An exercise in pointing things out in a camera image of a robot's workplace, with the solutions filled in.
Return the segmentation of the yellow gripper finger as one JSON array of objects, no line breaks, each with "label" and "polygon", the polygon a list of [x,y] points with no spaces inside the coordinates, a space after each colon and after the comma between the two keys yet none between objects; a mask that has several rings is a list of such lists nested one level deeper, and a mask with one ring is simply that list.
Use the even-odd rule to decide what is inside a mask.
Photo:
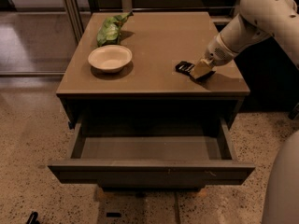
[{"label": "yellow gripper finger", "polygon": [[194,79],[201,79],[212,75],[215,73],[213,67],[214,65],[211,60],[201,59],[194,65],[194,68],[190,72],[190,76]]}]

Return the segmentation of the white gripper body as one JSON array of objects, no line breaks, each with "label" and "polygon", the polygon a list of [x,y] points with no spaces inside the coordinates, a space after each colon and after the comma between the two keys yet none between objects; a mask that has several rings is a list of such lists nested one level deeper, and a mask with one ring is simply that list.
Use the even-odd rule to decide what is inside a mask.
[{"label": "white gripper body", "polygon": [[208,43],[204,53],[204,61],[211,67],[223,66],[229,63],[237,56],[237,53],[230,50],[221,35],[216,35]]}]

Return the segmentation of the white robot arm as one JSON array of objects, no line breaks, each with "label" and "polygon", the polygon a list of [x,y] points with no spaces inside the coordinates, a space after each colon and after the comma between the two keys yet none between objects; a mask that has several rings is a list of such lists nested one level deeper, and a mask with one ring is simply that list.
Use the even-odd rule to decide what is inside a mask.
[{"label": "white robot arm", "polygon": [[[293,0],[240,0],[239,13],[208,44],[191,69],[194,80],[272,36],[299,65],[299,16]],[[299,224],[299,131],[280,147],[269,176],[262,224]]]}]

